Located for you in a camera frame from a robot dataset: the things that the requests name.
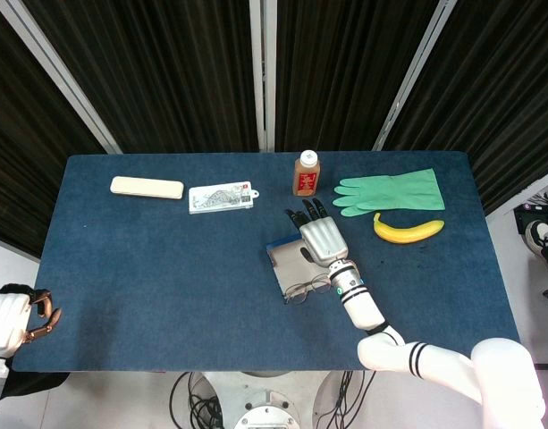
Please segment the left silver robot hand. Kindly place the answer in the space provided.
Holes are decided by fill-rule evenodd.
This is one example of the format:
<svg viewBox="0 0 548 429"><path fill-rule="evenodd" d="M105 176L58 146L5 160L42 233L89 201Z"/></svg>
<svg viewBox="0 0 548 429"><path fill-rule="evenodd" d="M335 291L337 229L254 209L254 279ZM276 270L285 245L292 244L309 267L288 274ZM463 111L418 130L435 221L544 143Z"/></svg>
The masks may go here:
<svg viewBox="0 0 548 429"><path fill-rule="evenodd" d="M46 322L28 329L32 308ZM23 345L31 343L54 330L62 315L54 308L49 290L35 290L25 284L8 283L0 289L0 358L12 357Z"/></svg>

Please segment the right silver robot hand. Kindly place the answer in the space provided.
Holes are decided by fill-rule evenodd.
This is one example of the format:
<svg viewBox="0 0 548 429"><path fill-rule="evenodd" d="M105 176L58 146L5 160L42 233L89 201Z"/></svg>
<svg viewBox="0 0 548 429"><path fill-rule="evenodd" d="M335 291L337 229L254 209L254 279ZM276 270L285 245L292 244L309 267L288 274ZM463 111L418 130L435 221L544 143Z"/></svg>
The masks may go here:
<svg viewBox="0 0 548 429"><path fill-rule="evenodd" d="M322 267L329 267L345 259L349 248L334 219L317 199L303 199L305 211L285 209L284 213L298 229L311 260Z"/></svg>

